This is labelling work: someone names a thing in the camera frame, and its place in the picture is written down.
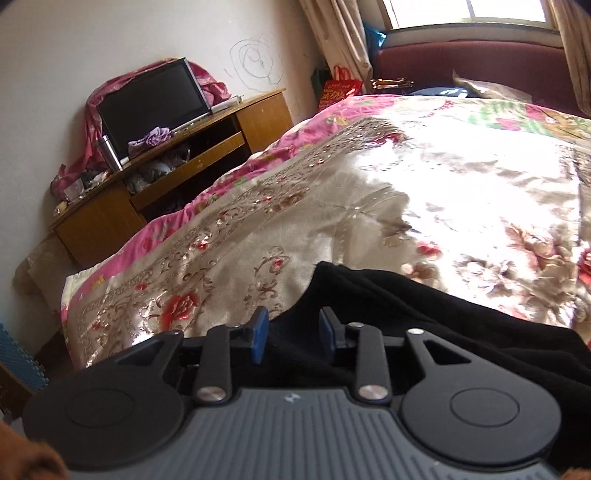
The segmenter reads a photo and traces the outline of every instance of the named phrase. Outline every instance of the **brown stuffed toy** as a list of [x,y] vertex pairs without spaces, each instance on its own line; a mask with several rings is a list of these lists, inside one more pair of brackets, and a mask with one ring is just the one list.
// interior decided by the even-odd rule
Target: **brown stuffed toy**
[[22,438],[0,420],[0,480],[68,480],[61,457],[45,443]]
[[571,469],[560,480],[591,480],[591,470]]

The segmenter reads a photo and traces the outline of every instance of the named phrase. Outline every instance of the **circular pad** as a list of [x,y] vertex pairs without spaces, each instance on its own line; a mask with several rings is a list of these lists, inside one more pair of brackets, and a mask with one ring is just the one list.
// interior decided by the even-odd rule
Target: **circular pad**
[[432,452],[490,467],[543,456],[560,428],[560,408],[546,390],[482,359],[430,367],[400,416]]
[[49,443],[74,470],[128,465],[183,424],[184,403],[147,367],[98,365],[49,385],[25,408],[27,437]]
[[493,388],[469,388],[456,393],[450,404],[453,414],[475,427],[501,427],[519,413],[510,395]]

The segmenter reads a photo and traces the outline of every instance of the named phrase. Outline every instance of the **beige curtain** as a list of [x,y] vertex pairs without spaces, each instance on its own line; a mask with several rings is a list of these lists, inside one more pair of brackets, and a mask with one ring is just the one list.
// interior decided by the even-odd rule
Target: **beige curtain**
[[550,0],[560,30],[574,95],[591,116],[591,17],[574,0]]
[[332,71],[347,67],[365,84],[372,76],[357,0],[300,0],[314,36]]

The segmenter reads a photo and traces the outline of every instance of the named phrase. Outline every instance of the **pink cloth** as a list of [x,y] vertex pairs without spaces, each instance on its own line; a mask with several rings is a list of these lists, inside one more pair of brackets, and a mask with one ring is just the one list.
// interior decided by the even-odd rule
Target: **pink cloth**
[[142,152],[149,150],[166,142],[173,137],[170,129],[167,127],[156,127],[150,131],[144,138],[133,140],[127,144],[128,154],[130,158],[137,157]]
[[[80,173],[85,171],[87,168],[96,170],[105,169],[103,157],[101,156],[100,151],[96,145],[97,141],[102,136],[102,121],[97,107],[103,101],[105,96],[109,93],[116,92],[139,74],[157,69],[158,67],[174,60],[176,59],[160,60],[142,67],[139,70],[125,73],[124,75],[120,75],[114,79],[107,80],[90,94],[84,109],[84,154],[70,167],[66,167],[65,165],[60,166],[56,177],[51,182],[50,188],[54,196],[58,197],[60,200],[65,200],[63,197],[63,190],[76,181],[76,179],[78,179],[80,176]],[[216,79],[214,79],[209,74],[209,72],[207,72],[207,70],[200,67],[196,63],[190,61],[189,66],[191,67],[191,71],[193,72],[193,75],[195,75],[198,84],[201,86],[203,94],[205,95],[209,105],[213,106],[230,98],[230,93],[228,92],[228,88],[224,83],[217,82]]]

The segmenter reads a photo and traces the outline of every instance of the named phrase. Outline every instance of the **flat screen monitor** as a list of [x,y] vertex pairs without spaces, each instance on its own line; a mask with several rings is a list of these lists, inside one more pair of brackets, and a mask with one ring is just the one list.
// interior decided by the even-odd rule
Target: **flat screen monitor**
[[155,127],[171,130],[211,111],[187,59],[175,60],[138,75],[105,96],[98,111],[103,134],[117,156],[128,155],[127,144]]

